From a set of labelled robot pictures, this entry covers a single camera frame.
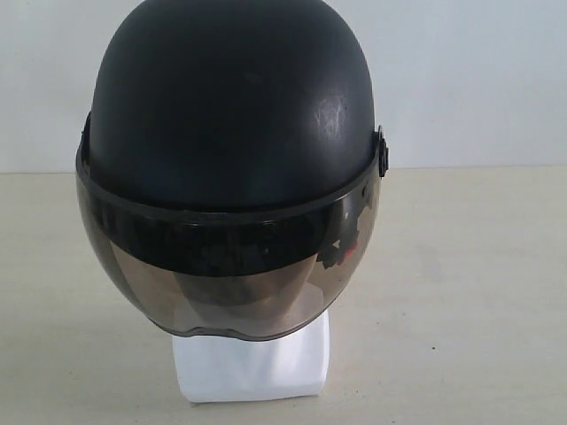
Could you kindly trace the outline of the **white mannequin head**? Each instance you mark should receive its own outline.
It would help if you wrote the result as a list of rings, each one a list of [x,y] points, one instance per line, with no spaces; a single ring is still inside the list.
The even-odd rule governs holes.
[[[315,257],[263,274],[199,281],[196,312],[225,336],[172,339],[175,372],[193,402],[314,396],[330,361],[329,314],[322,290],[309,282]]]

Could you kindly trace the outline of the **black helmet with visor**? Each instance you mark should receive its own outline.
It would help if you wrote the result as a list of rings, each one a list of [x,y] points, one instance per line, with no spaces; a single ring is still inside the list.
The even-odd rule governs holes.
[[[83,225],[123,296],[181,337],[269,341],[339,296],[388,149],[367,61],[322,1],[144,1],[98,71]]]

